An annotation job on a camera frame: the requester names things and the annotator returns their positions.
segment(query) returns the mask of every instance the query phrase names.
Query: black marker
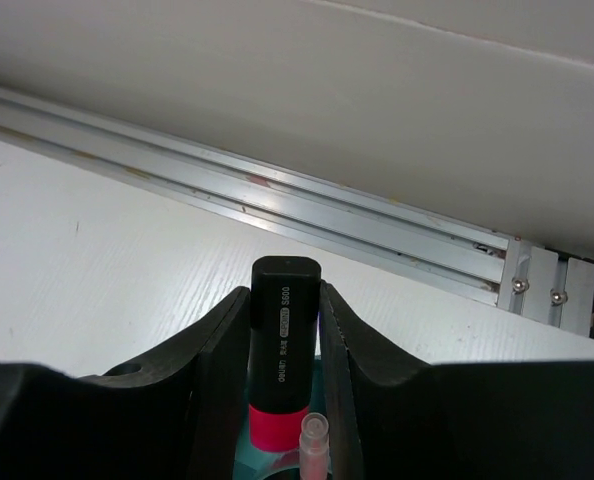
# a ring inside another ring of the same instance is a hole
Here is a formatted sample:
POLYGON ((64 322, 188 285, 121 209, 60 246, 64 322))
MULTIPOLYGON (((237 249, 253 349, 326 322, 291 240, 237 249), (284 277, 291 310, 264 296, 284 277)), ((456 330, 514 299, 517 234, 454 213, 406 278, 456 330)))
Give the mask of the black marker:
POLYGON ((251 443, 268 452, 299 447, 315 360, 321 267, 306 257, 253 265, 249 418, 251 443))

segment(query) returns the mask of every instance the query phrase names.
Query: white tabletop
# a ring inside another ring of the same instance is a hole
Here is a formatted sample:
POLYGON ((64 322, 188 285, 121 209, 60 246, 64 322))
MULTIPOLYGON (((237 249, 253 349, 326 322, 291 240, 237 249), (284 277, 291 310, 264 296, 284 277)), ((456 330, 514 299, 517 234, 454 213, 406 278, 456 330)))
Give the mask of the white tabletop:
POLYGON ((594 358, 593 340, 0 141, 0 361, 103 373, 273 254, 316 259, 367 323, 431 363, 594 358))

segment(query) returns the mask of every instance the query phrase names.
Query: pink band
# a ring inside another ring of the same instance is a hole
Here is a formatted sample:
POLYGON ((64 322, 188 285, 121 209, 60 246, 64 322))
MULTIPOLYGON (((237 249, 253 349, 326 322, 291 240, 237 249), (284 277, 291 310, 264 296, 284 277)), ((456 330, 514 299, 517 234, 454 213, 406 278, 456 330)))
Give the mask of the pink band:
POLYGON ((301 421, 308 407, 294 413, 266 413, 248 406, 250 442, 265 452, 287 452, 299 448, 301 421))

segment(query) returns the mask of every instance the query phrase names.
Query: red stain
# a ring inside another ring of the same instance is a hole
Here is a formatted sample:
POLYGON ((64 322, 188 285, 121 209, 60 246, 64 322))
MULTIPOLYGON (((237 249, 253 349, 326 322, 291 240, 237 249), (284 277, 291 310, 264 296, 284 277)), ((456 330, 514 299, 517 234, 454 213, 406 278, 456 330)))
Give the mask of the red stain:
POLYGON ((263 177, 258 177, 257 175, 249 175, 246 177, 250 183, 254 183, 255 185, 261 185, 262 187, 270 188, 269 183, 263 177))

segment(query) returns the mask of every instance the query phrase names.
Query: bolt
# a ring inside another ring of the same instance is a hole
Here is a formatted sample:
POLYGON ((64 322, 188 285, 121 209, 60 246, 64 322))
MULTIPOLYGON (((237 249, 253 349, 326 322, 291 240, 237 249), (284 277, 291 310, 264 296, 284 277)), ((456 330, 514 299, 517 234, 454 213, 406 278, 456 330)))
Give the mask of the bolt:
POLYGON ((528 290, 528 280, 524 280, 522 278, 513 278, 513 293, 519 295, 520 293, 524 293, 528 290))
POLYGON ((568 294, 566 292, 558 292, 556 290, 550 291, 550 301, 554 307, 563 305, 568 301, 568 294))

